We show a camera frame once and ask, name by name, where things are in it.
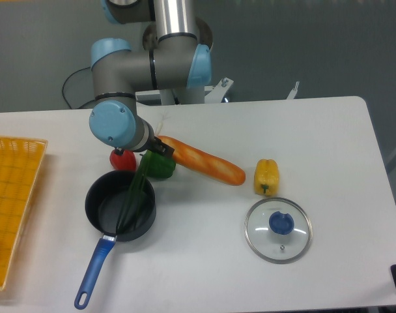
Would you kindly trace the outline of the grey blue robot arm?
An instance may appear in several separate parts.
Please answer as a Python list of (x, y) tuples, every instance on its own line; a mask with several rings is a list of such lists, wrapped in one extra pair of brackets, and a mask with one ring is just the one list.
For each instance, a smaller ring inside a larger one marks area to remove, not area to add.
[(123, 150), (150, 150), (171, 157), (174, 150), (158, 139), (137, 114), (140, 91), (195, 88), (212, 78), (210, 48), (200, 44), (193, 1), (102, 1), (111, 23), (156, 23), (157, 47), (133, 52), (127, 40), (104, 38), (91, 48), (95, 107), (89, 117), (93, 135)]

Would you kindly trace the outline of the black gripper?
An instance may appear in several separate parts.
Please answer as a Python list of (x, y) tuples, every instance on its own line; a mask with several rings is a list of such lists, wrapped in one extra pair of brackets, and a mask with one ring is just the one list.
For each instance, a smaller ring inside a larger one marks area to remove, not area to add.
[(171, 146), (167, 145), (156, 136), (147, 142), (147, 149), (165, 158), (172, 158), (175, 151)]

